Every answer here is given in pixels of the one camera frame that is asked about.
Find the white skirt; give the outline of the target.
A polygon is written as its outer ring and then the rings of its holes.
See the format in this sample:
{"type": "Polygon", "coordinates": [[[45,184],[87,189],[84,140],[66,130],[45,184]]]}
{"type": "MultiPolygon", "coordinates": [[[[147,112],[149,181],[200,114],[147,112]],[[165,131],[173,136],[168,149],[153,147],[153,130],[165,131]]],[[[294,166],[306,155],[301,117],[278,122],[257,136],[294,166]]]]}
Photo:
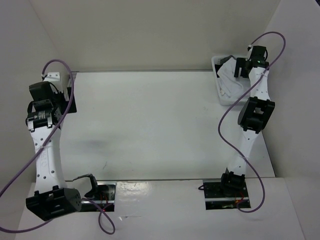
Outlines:
{"type": "Polygon", "coordinates": [[[217,71],[220,99],[228,105],[235,102],[245,92],[243,84],[234,77],[235,66],[236,60],[230,59],[217,71]]]}

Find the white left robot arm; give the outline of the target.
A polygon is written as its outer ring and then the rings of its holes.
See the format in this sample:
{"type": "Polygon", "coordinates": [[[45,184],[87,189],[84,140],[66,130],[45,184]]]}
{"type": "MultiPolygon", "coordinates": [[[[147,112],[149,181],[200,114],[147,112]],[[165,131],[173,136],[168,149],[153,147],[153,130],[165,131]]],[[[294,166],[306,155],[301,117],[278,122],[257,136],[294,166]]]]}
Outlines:
{"type": "Polygon", "coordinates": [[[49,72],[41,82],[29,86],[33,100],[28,105],[25,122],[39,156],[35,158],[34,195],[25,203],[43,221],[78,212],[82,207],[81,195],[67,186],[61,164],[62,126],[58,122],[71,95],[67,78],[65,74],[49,72]]]}

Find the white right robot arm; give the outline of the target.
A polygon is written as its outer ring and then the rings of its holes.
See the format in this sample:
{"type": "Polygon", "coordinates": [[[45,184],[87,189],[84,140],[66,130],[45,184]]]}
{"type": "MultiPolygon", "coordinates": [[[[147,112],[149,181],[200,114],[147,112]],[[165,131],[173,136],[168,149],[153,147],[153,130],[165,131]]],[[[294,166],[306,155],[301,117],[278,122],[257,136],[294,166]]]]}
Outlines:
{"type": "Polygon", "coordinates": [[[234,77],[249,79],[253,89],[238,115],[237,124],[242,128],[242,132],[237,155],[221,176],[219,192],[225,197],[237,196],[244,189],[247,160],[256,138],[266,127],[275,109],[275,102],[271,101],[268,93],[267,56],[267,48],[256,45],[248,47],[247,57],[236,59],[234,77]]]}

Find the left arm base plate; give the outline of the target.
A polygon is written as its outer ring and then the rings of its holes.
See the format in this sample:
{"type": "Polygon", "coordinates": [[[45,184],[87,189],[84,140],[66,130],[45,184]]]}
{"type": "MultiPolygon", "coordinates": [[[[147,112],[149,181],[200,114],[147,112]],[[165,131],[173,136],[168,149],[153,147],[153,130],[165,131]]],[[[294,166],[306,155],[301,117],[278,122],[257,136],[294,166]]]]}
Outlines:
{"type": "MultiPolygon", "coordinates": [[[[92,200],[101,209],[103,209],[104,212],[114,212],[117,186],[116,182],[99,181],[97,185],[97,193],[94,194],[92,200]]],[[[99,210],[88,200],[83,200],[80,212],[99,212],[99,210]]]]}

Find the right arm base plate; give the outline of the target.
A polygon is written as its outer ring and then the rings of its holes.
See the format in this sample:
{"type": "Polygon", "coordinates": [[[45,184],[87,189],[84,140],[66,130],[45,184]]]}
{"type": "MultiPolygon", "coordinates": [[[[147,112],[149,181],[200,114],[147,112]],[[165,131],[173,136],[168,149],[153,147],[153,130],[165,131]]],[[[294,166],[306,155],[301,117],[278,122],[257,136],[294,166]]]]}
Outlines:
{"type": "Polygon", "coordinates": [[[204,180],[198,190],[203,191],[205,209],[207,211],[236,209],[237,205],[239,205],[240,209],[251,208],[246,185],[240,190],[226,195],[220,188],[220,181],[216,179],[204,180]]]}

